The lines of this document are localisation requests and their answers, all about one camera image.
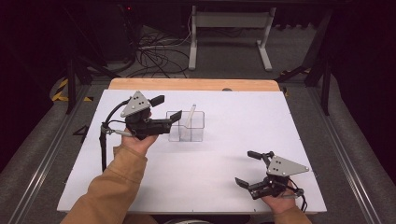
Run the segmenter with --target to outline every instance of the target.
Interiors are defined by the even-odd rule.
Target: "white paper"
[[[58,204],[70,211],[86,193],[94,177],[102,173],[99,144],[100,126],[110,111],[136,90],[106,90]],[[247,152],[274,151],[280,157],[311,169],[303,144],[281,91],[144,91],[148,98],[165,95],[165,102],[151,108],[153,119],[164,119],[167,111],[205,112],[203,142],[169,142],[162,134],[148,151],[148,166],[137,197],[129,212],[257,214],[270,212],[262,200],[252,200],[246,189],[235,183],[238,177],[255,184],[266,177],[263,161]],[[123,120],[120,112],[112,119]],[[122,123],[111,123],[124,129]],[[107,136],[107,164],[120,135]],[[326,206],[312,172],[291,179],[304,189],[307,212],[325,212]]]

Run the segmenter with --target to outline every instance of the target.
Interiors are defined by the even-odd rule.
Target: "black cable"
[[[287,188],[288,188],[288,189],[291,189],[294,193],[297,192],[297,191],[299,190],[299,188],[298,188],[298,186],[296,185],[296,183],[294,183],[294,181],[291,180],[290,177],[289,177],[289,181],[291,181],[291,183],[292,183],[296,188],[294,189],[294,188],[291,188],[291,187],[289,187],[289,186],[287,186]],[[308,207],[308,203],[306,202],[306,199],[305,199],[305,196],[304,196],[304,195],[301,195],[301,197],[303,198],[303,204],[301,205],[301,210],[302,210],[303,212],[305,212],[306,208]]]
[[[162,34],[162,33],[159,33],[159,32],[151,32],[151,33],[149,33],[149,34],[144,34],[144,35],[140,38],[140,40],[139,40],[140,47],[149,47],[149,46],[152,46],[153,44],[155,44],[155,43],[157,43],[157,42],[159,42],[159,41],[161,41],[161,40],[163,40],[163,39],[165,39],[165,38],[167,38],[167,37],[170,37],[170,35],[165,35],[165,34]]]
[[[123,123],[123,124],[126,123],[125,121],[122,121],[122,120],[113,119],[113,120],[109,121],[108,124],[110,124],[112,122],[118,122],[118,123]]]
[[[112,70],[110,70],[110,69],[107,68],[107,70],[110,71],[110,72],[112,72],[112,73],[116,73],[116,74],[117,74],[117,73],[120,73],[120,72],[123,72],[123,71],[127,70],[128,68],[130,68],[130,67],[132,66],[132,64],[134,64],[134,61],[130,60],[130,61],[129,61],[127,64],[125,64],[123,67],[116,68],[116,69],[112,69]],[[95,71],[91,71],[91,70],[88,69],[88,71],[89,71],[91,74],[96,75],[96,76],[105,76],[103,73],[98,72],[96,69],[95,69]]]
[[[204,32],[216,32],[216,33],[220,33],[222,35],[226,35],[231,38],[235,38],[235,37],[240,36],[243,31],[244,31],[244,29],[242,29],[242,28],[234,29],[233,31],[230,31],[225,28],[200,28],[199,31],[197,32],[197,35],[201,35]]]
[[[108,134],[108,124],[110,123],[111,117],[116,113],[117,110],[120,109],[123,105],[128,105],[129,99],[126,101],[121,102],[119,105],[117,105],[111,112],[108,114],[106,121],[102,122],[101,130],[100,130],[100,137],[99,137],[99,142],[101,146],[101,154],[102,154],[102,172],[105,171],[107,167],[107,162],[106,162],[106,135]]]
[[[138,75],[146,75],[146,74],[152,74],[152,73],[158,73],[159,71],[162,71],[166,76],[168,76],[167,74],[177,74],[177,73],[183,73],[184,77],[186,77],[184,71],[186,71],[188,69],[188,66],[186,65],[184,68],[181,67],[179,64],[169,60],[168,57],[166,57],[165,54],[161,54],[159,53],[159,51],[164,51],[164,53],[166,53],[166,51],[173,51],[173,52],[177,52],[182,54],[183,56],[185,56],[187,59],[189,59],[189,56],[179,50],[176,49],[161,49],[161,47],[157,47],[154,48],[154,50],[151,49],[141,49],[139,50],[140,52],[140,57],[137,57],[137,61],[144,67],[142,69],[138,69],[134,72],[132,72],[131,74],[129,74],[127,77],[136,77]],[[144,59],[150,59],[155,65],[149,65],[147,63],[147,61],[143,62]],[[168,65],[169,63],[174,64],[175,66],[177,66],[179,68],[179,70],[177,71],[165,71],[164,67],[166,65]],[[151,68],[158,68],[155,71],[149,71],[149,69]]]

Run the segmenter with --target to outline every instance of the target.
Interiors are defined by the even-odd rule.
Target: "forearm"
[[[297,206],[274,215],[275,224],[311,224],[311,221]]]
[[[134,201],[147,159],[118,147],[115,159],[90,184],[62,223],[122,223]]]

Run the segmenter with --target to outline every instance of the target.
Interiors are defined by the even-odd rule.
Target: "wooden table edge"
[[[280,91],[274,80],[209,78],[113,78],[109,90],[150,91]]]

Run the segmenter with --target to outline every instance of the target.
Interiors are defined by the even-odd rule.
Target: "metal rail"
[[[337,156],[337,159],[339,160],[341,167],[344,170],[346,179],[353,193],[355,194],[355,197],[358,201],[359,206],[361,207],[361,211],[363,212],[367,223],[373,223],[373,224],[382,223],[381,220],[379,219],[378,214],[375,211],[373,204],[371,203],[371,200],[363,186],[363,183],[361,182],[360,176],[356,172],[355,167],[352,164],[352,161],[347,155],[347,151],[344,148],[344,145],[341,142],[341,139],[338,136],[337,131],[335,130],[332,124],[332,120],[330,119],[330,117],[324,114],[320,106],[320,99],[318,93],[315,91],[315,88],[307,88],[307,89],[309,96],[311,97],[311,100],[314,102],[315,108],[318,110],[323,122],[326,125],[327,131],[332,139],[335,155]]]
[[[70,114],[65,115],[58,132],[52,140],[49,149],[44,155],[43,160],[40,162],[37,170],[33,174],[26,191],[23,193],[21,200],[18,203],[14,213],[12,214],[12,217],[10,218],[8,224],[22,223],[25,219],[33,201],[35,200],[38,191],[40,190],[44,180],[46,179],[47,173],[49,172],[50,167],[53,164],[56,155],[58,154],[58,151],[60,150],[60,147],[64,140],[64,135],[67,132],[67,129],[70,126],[70,123],[73,120],[76,111],[83,102],[83,99],[87,94],[89,88],[89,86],[82,86],[81,90],[78,92],[77,104],[71,110]]]

